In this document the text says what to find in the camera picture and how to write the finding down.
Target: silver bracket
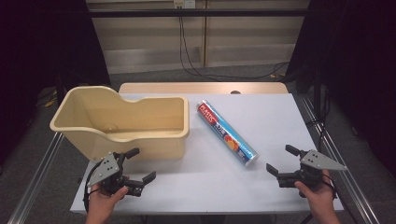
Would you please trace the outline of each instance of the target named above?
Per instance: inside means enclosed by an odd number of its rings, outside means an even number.
[[[315,150],[308,151],[308,153],[301,159],[301,163],[318,170],[347,170],[345,165],[334,161]]]
[[[90,182],[87,186],[90,188],[92,185],[99,183],[100,181],[108,178],[111,175],[114,175],[116,172],[120,170],[119,165],[117,164],[116,158],[113,153],[109,152],[102,160],[102,163],[96,168],[94,173],[91,176]]]

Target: beige container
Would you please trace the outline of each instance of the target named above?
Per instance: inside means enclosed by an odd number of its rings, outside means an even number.
[[[77,87],[66,94],[49,126],[90,161],[134,147],[140,148],[140,159],[180,159],[190,130],[189,103],[185,97],[130,101],[107,87]]]

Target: person's right hand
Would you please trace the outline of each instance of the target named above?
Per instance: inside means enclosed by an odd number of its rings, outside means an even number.
[[[329,179],[329,171],[323,171],[323,181],[331,184]],[[334,212],[334,206],[332,204],[333,192],[332,189],[321,183],[317,190],[312,191],[303,182],[296,181],[294,186],[308,199],[309,207],[314,218],[318,220],[320,224],[339,224],[340,221]]]

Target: person's left hand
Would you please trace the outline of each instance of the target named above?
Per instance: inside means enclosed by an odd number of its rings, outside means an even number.
[[[104,224],[108,222],[116,203],[128,193],[128,189],[123,187],[115,194],[108,195],[100,189],[99,184],[95,184],[91,187],[91,192],[86,224]]]

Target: wall socket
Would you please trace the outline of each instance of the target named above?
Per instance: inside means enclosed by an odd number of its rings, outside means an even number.
[[[195,0],[184,0],[183,8],[195,8]]]

